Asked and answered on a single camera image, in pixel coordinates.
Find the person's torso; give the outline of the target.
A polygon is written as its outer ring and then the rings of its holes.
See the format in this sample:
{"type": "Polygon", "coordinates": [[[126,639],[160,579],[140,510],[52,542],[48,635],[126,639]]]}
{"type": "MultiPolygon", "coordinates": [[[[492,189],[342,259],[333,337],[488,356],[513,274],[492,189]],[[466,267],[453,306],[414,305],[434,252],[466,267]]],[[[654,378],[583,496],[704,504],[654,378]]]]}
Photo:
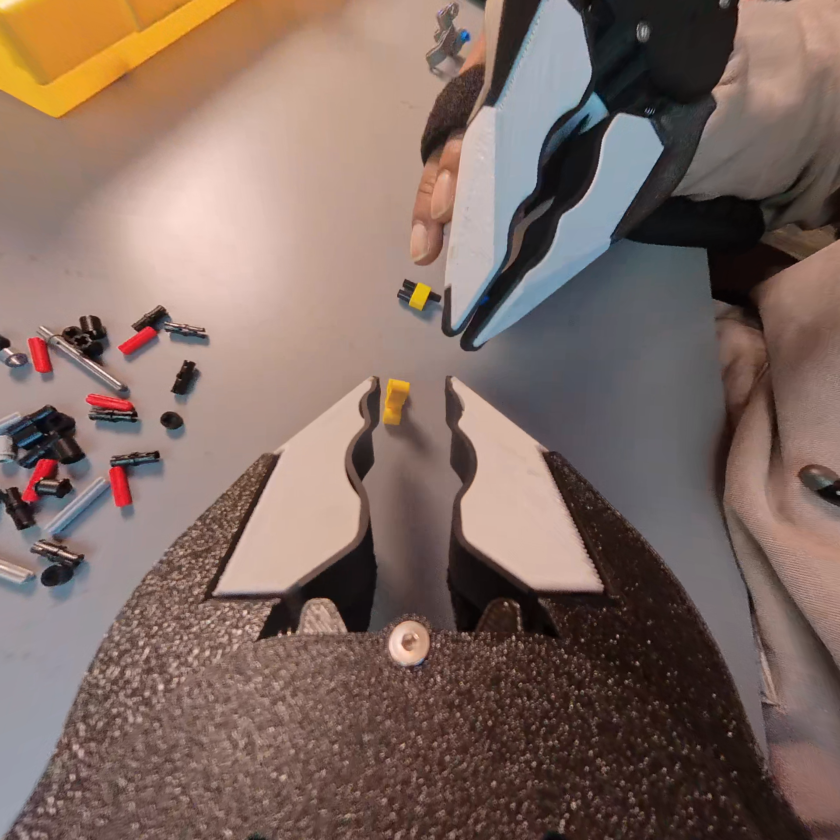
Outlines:
{"type": "Polygon", "coordinates": [[[722,506],[747,585],[770,770],[813,838],[838,838],[839,513],[799,470],[839,466],[839,245],[721,306],[731,433],[722,506]]]}

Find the pile of black red pieces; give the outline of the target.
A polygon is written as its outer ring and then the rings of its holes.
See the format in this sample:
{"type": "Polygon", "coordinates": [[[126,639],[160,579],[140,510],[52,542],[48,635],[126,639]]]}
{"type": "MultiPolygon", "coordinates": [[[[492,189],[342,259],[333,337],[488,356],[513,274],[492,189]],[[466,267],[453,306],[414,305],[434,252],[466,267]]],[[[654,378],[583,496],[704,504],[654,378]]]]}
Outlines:
{"type": "Polygon", "coordinates": [[[59,464],[56,477],[71,491],[63,498],[31,502],[35,524],[18,530],[2,508],[2,560],[28,577],[2,577],[2,615],[35,605],[66,601],[99,602],[118,593],[122,602],[176,537],[217,494],[217,478],[202,478],[212,446],[200,437],[212,419],[207,397],[218,394],[212,339],[163,332],[124,356],[117,345],[130,336],[117,316],[103,318],[108,329],[102,369],[129,390],[118,394],[59,350],[48,350],[51,371],[31,362],[2,364],[2,417],[29,415],[46,405],[72,418],[69,435],[81,460],[59,464]],[[157,462],[125,467],[132,502],[118,507],[107,487],[56,537],[46,527],[95,480],[110,482],[110,459],[133,451],[157,450],[157,462]]]}

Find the grey desk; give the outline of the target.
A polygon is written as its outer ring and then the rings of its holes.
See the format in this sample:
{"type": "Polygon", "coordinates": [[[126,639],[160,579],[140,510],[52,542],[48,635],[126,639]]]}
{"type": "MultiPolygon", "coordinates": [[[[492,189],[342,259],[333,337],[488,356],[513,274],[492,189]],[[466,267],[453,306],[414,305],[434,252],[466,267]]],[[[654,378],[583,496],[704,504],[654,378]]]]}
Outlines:
{"type": "MultiPolygon", "coordinates": [[[[714,490],[725,412],[706,253],[621,243],[478,352],[442,334],[438,310],[396,299],[405,278],[443,286],[441,265],[409,250],[439,7],[236,2],[62,119],[2,97],[2,334],[23,349],[39,325],[83,314],[130,334],[156,305],[204,326],[219,384],[201,477],[218,489],[196,518],[367,376],[409,381],[364,481],[373,629],[406,613],[454,625],[445,377],[458,377],[565,456],[678,574],[764,746],[714,490]]],[[[1,615],[2,834],[131,592],[1,615]]]]}

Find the person's right forearm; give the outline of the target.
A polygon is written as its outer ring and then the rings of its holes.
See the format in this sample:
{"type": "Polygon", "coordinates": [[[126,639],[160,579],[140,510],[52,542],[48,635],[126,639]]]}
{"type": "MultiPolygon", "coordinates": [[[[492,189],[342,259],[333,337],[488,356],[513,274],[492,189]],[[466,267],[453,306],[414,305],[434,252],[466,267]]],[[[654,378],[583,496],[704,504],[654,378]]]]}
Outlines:
{"type": "Polygon", "coordinates": [[[839,2],[741,2],[676,196],[757,201],[768,228],[838,226],[839,2]]]}

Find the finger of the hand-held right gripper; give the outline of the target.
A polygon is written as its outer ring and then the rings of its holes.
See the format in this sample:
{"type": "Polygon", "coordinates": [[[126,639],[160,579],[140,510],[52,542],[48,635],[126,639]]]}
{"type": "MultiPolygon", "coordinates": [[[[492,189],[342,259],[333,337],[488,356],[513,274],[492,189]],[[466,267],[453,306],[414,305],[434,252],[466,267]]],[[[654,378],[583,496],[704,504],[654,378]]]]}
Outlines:
{"type": "Polygon", "coordinates": [[[517,216],[538,190],[545,148],[607,116],[592,91],[579,3],[488,2],[485,38],[484,78],[461,147],[449,230],[446,335],[479,325],[480,304],[511,257],[517,216]]]}
{"type": "Polygon", "coordinates": [[[553,199],[479,294],[461,348],[477,350],[603,255],[663,151],[653,122],[624,112],[564,141],[553,199]]]}

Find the yellow plastic bin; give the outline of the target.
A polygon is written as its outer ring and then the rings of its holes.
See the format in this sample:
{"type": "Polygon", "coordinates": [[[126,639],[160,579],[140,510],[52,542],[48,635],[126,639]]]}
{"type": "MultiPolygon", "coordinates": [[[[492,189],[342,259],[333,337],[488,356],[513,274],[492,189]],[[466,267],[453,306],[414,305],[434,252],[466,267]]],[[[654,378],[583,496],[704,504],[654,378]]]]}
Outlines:
{"type": "Polygon", "coordinates": [[[1,90],[58,118],[231,1],[2,1],[1,90]]]}

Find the grey piece with blue pin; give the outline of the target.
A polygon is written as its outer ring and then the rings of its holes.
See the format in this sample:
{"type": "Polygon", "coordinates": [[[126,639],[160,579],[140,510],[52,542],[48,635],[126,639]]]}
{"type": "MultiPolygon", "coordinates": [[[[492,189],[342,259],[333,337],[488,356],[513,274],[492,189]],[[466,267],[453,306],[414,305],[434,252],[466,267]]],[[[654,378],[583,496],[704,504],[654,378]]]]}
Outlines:
{"type": "Polygon", "coordinates": [[[457,24],[458,15],[458,2],[447,3],[436,12],[434,45],[426,53],[426,62],[430,70],[436,70],[446,61],[458,58],[463,48],[471,41],[470,32],[457,24]]]}

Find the small yellow black building piece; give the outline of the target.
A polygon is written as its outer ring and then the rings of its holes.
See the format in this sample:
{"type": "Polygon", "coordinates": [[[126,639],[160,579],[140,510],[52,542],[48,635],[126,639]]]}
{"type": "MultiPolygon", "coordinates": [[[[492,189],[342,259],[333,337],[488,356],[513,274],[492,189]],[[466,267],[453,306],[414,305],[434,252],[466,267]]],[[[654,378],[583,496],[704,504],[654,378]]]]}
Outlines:
{"type": "Polygon", "coordinates": [[[436,293],[429,285],[405,279],[396,293],[399,301],[409,308],[422,312],[427,305],[441,303],[443,297],[436,293]]]}

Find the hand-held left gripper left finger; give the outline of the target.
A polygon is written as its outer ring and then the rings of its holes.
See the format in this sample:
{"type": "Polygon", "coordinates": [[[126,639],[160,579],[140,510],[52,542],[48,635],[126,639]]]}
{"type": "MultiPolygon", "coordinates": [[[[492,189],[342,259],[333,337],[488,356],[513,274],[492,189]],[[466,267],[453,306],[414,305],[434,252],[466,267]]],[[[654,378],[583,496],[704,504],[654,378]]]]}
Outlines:
{"type": "Polygon", "coordinates": [[[213,578],[215,600],[274,602],[264,629],[290,631],[326,599],[347,630],[369,629],[377,565],[363,479],[380,399],[379,380],[365,379],[278,447],[213,578]]]}

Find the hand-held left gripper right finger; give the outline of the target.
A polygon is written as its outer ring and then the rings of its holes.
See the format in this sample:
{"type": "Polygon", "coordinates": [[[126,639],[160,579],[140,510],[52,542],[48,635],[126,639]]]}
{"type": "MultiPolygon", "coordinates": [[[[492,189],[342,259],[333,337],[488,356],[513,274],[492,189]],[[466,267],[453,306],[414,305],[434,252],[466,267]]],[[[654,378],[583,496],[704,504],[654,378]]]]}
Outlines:
{"type": "Polygon", "coordinates": [[[460,631],[512,602],[525,627],[565,606],[605,606],[596,550],[549,463],[549,450],[450,375],[445,413],[450,465],[460,481],[452,514],[448,589],[460,631]]]}

